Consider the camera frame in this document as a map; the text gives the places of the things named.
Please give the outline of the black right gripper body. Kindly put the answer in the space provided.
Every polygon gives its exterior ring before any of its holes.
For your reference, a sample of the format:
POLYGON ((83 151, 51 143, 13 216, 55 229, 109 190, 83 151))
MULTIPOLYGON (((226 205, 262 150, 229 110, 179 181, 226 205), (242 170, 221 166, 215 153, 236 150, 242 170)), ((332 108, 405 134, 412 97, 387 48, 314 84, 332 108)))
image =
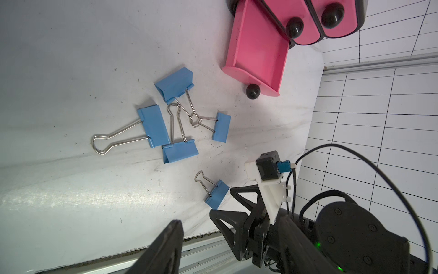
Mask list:
POLYGON ((250 213, 240 212, 236 221, 236 259, 250 260, 256 267, 271 271, 297 271, 297 260, 289 251, 281 252, 285 239, 279 224, 270 224, 263 202, 241 202, 250 213))

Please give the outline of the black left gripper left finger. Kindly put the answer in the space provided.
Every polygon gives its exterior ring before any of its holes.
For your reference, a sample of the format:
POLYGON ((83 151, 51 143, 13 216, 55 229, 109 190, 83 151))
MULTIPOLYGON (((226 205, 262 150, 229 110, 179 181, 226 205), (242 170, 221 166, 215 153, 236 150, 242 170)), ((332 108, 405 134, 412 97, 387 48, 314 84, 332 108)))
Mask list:
POLYGON ((178 274, 183 240, 182 222, 172 220, 126 273, 178 274))

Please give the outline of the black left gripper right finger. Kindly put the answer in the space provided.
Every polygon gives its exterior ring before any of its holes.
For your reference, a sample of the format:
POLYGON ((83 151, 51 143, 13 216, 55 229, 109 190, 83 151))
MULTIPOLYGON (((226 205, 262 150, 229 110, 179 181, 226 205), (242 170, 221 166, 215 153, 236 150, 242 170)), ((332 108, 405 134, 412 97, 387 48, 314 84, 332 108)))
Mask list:
POLYGON ((291 218, 278 219, 279 243, 286 274, 339 274, 291 218))

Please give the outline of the pink bottom drawer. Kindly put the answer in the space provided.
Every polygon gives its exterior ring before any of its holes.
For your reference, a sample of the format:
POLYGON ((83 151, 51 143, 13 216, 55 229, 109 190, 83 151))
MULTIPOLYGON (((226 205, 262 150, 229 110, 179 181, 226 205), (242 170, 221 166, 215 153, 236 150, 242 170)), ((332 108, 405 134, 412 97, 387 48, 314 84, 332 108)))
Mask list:
POLYGON ((222 71, 257 94, 278 97, 289 52, 260 1, 237 1, 227 60, 222 71))

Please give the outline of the pink drawer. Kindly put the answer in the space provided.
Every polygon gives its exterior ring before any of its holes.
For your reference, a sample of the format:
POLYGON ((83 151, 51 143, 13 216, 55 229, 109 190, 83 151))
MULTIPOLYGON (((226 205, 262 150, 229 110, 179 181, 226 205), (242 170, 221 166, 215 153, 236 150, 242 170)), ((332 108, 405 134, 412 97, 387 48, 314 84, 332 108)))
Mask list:
POLYGON ((237 1, 227 60, 222 71, 257 94, 278 97, 289 52, 260 1, 237 1))
POLYGON ((315 18, 325 38, 343 38, 365 22, 367 0, 311 0, 315 18))
POLYGON ((264 1, 264 3, 295 44, 312 45, 323 38, 311 1, 273 0, 264 1))

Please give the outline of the pink top drawer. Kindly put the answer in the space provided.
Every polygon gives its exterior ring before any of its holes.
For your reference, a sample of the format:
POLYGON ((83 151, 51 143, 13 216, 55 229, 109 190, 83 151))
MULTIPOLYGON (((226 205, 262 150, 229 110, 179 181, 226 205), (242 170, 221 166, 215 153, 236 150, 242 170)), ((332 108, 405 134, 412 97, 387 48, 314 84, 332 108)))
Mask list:
POLYGON ((325 38, 343 38, 365 22, 367 0, 311 0, 315 18, 325 38))

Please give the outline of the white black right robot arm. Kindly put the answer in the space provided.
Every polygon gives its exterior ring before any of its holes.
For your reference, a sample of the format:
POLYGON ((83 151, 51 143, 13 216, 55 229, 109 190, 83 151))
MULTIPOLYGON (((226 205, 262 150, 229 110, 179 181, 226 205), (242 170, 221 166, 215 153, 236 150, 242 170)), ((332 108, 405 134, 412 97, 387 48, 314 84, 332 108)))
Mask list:
POLYGON ((311 203, 332 196, 316 220, 280 209, 274 224, 258 186, 231 189, 246 212, 223 211, 224 194, 206 199, 210 218, 237 260, 251 260, 281 274, 423 274, 428 264, 409 251, 406 238, 386 228, 347 194, 325 191, 311 203))

